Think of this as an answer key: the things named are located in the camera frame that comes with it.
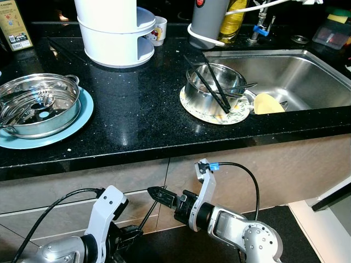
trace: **faucet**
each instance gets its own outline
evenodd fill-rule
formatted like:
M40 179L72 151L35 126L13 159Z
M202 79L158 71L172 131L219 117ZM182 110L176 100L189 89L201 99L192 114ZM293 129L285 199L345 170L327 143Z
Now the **faucet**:
M253 0L253 2L256 4L256 5L260 5L256 0ZM269 3L271 2L271 0L266 0L263 2L263 4L266 4L266 3ZM261 8L259 10L259 14L258 14L258 23L256 26L253 27L253 34L252 36L248 39L249 42L251 43L256 43L257 42L257 38L258 38L258 35L264 35L265 37L268 36L269 34L269 30L270 28L272 27L272 24L274 23L274 20L275 20L275 16L273 16L272 18L272 21L270 22L267 30L266 30L266 27L263 25L264 21L265 21L265 18L267 16L267 10L268 10L268 7L265 7L265 8Z

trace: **dark floor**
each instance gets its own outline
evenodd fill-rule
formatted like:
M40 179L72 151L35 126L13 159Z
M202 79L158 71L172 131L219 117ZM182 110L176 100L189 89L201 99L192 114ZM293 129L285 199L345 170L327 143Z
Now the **dark floor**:
M253 213L246 216L251 219ZM282 262L320 263L288 207L261 210L258 220L279 233L284 244ZM127 263L239 263L235 249L209 238L205 231L196 233L188 227L145 235L131 247L125 259Z

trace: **blue connector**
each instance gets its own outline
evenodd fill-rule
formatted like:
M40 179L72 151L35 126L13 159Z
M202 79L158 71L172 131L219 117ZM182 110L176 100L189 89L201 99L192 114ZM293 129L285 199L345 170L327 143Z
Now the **blue connector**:
M265 37L268 36L268 34L269 34L269 31L263 30L259 26L254 26L253 30L254 30L254 32L257 32L257 33L259 33L261 35L264 35Z
M218 163L210 163L210 170L211 170L211 171L219 170L219 165L218 165Z

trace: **bottle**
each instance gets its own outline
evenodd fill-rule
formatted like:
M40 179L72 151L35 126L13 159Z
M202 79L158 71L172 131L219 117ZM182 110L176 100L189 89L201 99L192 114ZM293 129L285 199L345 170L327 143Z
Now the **bottle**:
M9 50L17 51L32 47L32 40L23 22L15 0L0 1L0 35Z
M227 11L243 9L246 8L247 5L248 0L231 0L229 3L229 9ZM227 15L224 18L224 21L220 28L218 40L226 44L234 43L237 34L239 33L239 29L244 19L244 15L245 13Z

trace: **blue plate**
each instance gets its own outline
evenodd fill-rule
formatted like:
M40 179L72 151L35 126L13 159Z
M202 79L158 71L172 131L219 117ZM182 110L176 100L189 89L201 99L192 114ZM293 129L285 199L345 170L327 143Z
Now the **blue plate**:
M9 149L31 149L53 144L72 135L87 123L93 113L94 102L90 94L80 87L79 101L81 102L81 111L76 120L63 131L45 138L39 139L22 139L0 130L0 146Z

